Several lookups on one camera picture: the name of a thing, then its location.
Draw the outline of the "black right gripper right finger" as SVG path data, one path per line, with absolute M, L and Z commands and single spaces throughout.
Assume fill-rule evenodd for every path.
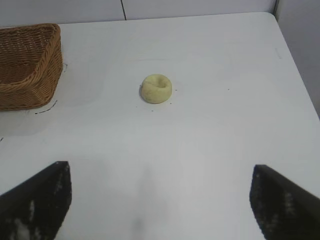
M 254 166 L 249 202 L 266 240 L 320 238 L 320 199 L 271 167 Z

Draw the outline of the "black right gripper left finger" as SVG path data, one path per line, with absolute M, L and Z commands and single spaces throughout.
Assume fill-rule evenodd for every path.
M 72 203 L 70 165 L 57 161 L 0 196 L 2 240 L 53 240 Z

